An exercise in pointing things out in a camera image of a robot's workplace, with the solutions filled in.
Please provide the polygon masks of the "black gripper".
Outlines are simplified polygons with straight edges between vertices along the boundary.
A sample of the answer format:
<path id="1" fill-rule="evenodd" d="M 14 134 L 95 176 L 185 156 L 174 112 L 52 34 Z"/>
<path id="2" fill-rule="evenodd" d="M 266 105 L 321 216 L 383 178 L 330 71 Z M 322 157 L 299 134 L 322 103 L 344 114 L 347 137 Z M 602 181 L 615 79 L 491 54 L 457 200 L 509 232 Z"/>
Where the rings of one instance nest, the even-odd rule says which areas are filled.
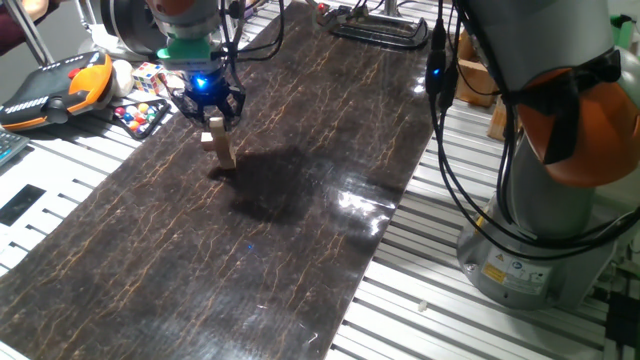
<path id="1" fill-rule="evenodd" d="M 223 115 L 226 129 L 234 129 L 242 119 L 246 92 L 232 86 L 222 70 L 210 74 L 195 74 L 184 82 L 183 89 L 172 91 L 172 102 L 197 126 L 207 124 L 205 109 L 217 108 Z"/>

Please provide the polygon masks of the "person's hand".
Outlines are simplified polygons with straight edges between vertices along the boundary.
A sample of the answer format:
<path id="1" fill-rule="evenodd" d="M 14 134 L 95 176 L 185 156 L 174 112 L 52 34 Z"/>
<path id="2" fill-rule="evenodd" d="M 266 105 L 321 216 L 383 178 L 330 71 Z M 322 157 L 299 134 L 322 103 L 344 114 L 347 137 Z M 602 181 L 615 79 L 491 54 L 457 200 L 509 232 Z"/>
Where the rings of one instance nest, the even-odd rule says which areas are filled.
<path id="1" fill-rule="evenodd" d="M 22 0 L 22 6 L 32 21 L 41 19 L 52 8 L 49 0 Z"/>

